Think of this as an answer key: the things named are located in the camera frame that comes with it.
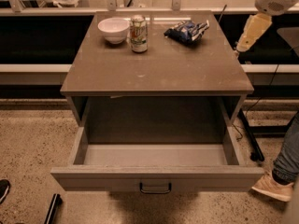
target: white bowl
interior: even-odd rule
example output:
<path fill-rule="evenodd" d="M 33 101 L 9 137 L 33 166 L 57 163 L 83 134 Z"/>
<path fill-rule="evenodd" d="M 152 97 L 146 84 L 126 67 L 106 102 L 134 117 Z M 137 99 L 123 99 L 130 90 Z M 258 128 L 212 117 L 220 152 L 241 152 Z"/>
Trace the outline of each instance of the white bowl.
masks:
<path fill-rule="evenodd" d="M 122 18 L 110 18 L 102 20 L 98 28 L 108 42 L 119 44 L 127 38 L 130 23 Z"/>

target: white robot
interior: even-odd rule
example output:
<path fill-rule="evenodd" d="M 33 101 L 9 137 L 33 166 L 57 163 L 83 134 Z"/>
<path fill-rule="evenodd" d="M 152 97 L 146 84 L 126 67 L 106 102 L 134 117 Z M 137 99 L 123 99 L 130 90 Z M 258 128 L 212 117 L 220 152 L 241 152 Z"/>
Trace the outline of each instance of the white robot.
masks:
<path fill-rule="evenodd" d="M 259 12 L 254 16 L 249 16 L 244 33 L 240 36 L 235 48 L 236 55 L 253 46 L 272 24 L 272 16 L 284 14 L 298 2 L 299 0 L 255 0 L 255 6 Z"/>

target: concrete floor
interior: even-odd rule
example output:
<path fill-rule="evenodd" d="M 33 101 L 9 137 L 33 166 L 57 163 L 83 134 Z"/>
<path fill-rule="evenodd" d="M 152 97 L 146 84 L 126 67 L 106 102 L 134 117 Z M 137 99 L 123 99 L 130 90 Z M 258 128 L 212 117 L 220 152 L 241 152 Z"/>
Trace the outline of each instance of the concrete floor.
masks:
<path fill-rule="evenodd" d="M 244 109 L 254 102 L 248 101 Z M 261 101 L 248 113 L 251 124 L 287 123 L 299 104 Z M 259 138 L 263 163 L 251 161 L 249 140 L 238 141 L 248 166 L 270 170 L 283 138 Z M 248 192 L 141 193 L 65 192 L 50 175 L 66 166 L 77 124 L 65 100 L 0 100 L 0 178 L 11 190 L 0 205 L 3 224 L 43 223 L 54 193 L 62 195 L 57 224 L 93 223 L 280 223 L 287 204 Z"/>

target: jeans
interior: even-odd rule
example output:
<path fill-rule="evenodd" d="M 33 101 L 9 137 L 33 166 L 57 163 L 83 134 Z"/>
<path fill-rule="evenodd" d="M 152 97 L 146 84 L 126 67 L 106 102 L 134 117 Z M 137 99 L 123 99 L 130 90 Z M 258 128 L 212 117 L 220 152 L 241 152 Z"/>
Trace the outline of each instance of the jeans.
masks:
<path fill-rule="evenodd" d="M 286 132 L 273 172 L 288 182 L 294 182 L 299 174 L 299 112 Z"/>

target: can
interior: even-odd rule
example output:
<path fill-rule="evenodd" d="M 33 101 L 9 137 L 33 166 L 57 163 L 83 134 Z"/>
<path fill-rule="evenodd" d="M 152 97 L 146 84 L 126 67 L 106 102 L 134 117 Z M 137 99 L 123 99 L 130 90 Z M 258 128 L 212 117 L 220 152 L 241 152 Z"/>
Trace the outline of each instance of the can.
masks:
<path fill-rule="evenodd" d="M 142 15 L 134 15 L 130 20 L 131 49 L 144 52 L 148 49 L 148 26 Z"/>

